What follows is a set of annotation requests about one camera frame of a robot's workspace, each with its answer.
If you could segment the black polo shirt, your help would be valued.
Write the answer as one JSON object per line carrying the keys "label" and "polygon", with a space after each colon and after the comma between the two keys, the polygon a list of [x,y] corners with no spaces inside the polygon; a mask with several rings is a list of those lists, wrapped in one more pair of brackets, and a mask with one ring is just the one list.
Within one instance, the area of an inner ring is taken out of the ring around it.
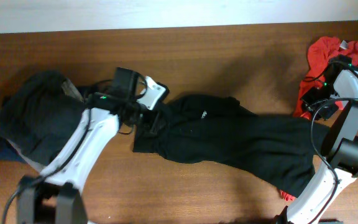
{"label": "black polo shirt", "polygon": [[[283,134],[288,115],[257,115],[233,97],[186,95],[158,107],[156,134],[136,130],[133,152],[155,153],[173,162],[213,161],[245,170],[279,188],[296,143]],[[320,149],[329,127],[311,123],[306,142]]]}

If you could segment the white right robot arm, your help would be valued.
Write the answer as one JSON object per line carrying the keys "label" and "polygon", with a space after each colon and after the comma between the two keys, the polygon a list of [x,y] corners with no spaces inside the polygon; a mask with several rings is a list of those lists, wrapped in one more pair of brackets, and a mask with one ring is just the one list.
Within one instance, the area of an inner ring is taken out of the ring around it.
{"label": "white right robot arm", "polygon": [[358,178],[358,68],[346,65],[333,89],[337,96],[325,103],[344,101],[346,105],[318,151],[322,163],[301,195],[274,217],[274,223],[319,223],[335,198]]}

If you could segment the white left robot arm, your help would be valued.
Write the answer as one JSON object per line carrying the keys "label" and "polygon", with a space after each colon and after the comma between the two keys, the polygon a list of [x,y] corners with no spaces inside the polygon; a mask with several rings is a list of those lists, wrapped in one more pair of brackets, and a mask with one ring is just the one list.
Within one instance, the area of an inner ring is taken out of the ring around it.
{"label": "white left robot arm", "polygon": [[169,93],[151,77],[132,73],[96,85],[81,120],[38,177],[23,176],[16,194],[17,223],[90,223],[82,192],[107,143],[123,124],[134,126]]}

